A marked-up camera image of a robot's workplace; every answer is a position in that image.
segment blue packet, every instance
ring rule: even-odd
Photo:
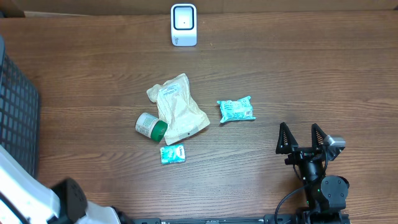
[[[164,146],[160,148],[160,157],[162,164],[173,164],[178,162],[185,162],[185,151],[183,144],[174,146]]]
[[[237,101],[217,101],[220,105],[221,114],[223,118],[221,123],[227,121],[244,121],[256,119],[253,116],[253,106],[250,104],[250,96],[241,98]]]

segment green bottle cap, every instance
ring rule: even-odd
[[[166,133],[166,130],[167,130],[167,123],[159,120],[153,128],[152,133],[150,134],[150,138],[157,142],[160,142],[164,134]]]

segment white rectangular device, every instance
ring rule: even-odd
[[[197,9],[193,4],[173,5],[171,26],[174,46],[195,46],[197,44]]]

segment gray plastic basket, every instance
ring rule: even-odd
[[[0,72],[0,144],[36,178],[39,163],[39,93],[7,56],[1,36]]]

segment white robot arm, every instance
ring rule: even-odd
[[[31,177],[0,146],[0,222],[2,224],[121,224],[111,207],[87,201],[72,179],[48,189]]]

